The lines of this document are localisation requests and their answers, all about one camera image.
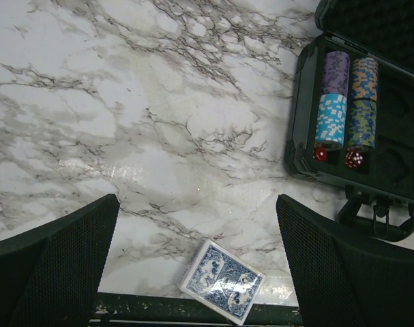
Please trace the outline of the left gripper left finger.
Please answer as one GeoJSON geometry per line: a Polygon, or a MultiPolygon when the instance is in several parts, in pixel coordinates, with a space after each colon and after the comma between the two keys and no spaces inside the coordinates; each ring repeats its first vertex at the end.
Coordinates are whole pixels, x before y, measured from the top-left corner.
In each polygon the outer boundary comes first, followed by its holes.
{"type": "Polygon", "coordinates": [[[87,326],[118,212],[107,194],[0,241],[0,326],[87,326]]]}

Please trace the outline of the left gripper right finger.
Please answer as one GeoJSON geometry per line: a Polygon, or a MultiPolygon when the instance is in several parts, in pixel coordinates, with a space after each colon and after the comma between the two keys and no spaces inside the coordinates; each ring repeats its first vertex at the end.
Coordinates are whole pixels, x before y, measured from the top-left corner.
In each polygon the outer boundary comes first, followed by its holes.
{"type": "Polygon", "coordinates": [[[354,232],[285,194],[276,212],[304,326],[414,326],[414,250],[354,232]]]}

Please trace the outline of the red die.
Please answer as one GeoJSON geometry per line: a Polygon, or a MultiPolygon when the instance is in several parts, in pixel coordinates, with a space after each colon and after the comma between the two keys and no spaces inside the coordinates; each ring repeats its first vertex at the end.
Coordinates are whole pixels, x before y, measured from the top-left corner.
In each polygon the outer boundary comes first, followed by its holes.
{"type": "Polygon", "coordinates": [[[345,164],[348,168],[359,168],[364,163],[364,156],[357,151],[349,151],[345,157],[345,164]]]}
{"type": "Polygon", "coordinates": [[[313,150],[313,158],[317,161],[326,161],[328,157],[327,149],[318,146],[313,150]]]}

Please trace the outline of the black poker set case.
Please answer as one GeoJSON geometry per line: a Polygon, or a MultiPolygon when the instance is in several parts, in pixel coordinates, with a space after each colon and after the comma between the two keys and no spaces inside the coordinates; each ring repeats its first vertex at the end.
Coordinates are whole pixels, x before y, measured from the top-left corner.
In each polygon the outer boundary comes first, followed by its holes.
{"type": "Polygon", "coordinates": [[[402,241],[414,233],[414,1],[320,1],[314,19],[285,166],[344,190],[342,225],[402,241]]]}

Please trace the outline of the blue back card deck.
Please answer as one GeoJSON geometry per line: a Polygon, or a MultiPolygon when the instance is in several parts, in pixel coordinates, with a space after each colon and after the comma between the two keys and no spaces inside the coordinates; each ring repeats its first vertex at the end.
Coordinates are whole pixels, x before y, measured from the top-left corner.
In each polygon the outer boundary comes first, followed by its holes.
{"type": "Polygon", "coordinates": [[[242,326],[265,275],[209,238],[203,238],[179,280],[179,289],[242,326]]]}

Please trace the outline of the dark green chip stack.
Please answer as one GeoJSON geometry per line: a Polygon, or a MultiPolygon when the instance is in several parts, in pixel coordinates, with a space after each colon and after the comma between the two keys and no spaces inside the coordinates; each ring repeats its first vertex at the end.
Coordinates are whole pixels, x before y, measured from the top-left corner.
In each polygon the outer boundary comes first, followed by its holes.
{"type": "Polygon", "coordinates": [[[369,99],[356,99],[352,102],[347,128],[348,151],[363,153],[375,148],[376,109],[376,102],[369,99]]]}

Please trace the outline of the light blue chip stack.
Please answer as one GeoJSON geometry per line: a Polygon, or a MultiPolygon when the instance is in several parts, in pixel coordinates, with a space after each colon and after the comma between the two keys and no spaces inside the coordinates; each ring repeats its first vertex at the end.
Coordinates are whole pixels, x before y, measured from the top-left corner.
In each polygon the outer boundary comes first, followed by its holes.
{"type": "Polygon", "coordinates": [[[314,145],[327,151],[337,151],[344,146],[347,98],[341,94],[327,93],[320,96],[316,119],[314,145]]]}

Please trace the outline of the purple chip stack back left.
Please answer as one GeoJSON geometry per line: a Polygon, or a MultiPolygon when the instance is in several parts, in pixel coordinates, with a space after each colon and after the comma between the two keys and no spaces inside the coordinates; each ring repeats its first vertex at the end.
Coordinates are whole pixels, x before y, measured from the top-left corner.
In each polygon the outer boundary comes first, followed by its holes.
{"type": "Polygon", "coordinates": [[[349,90],[349,54],[331,51],[325,55],[321,90],[323,94],[347,96],[349,90]]]}

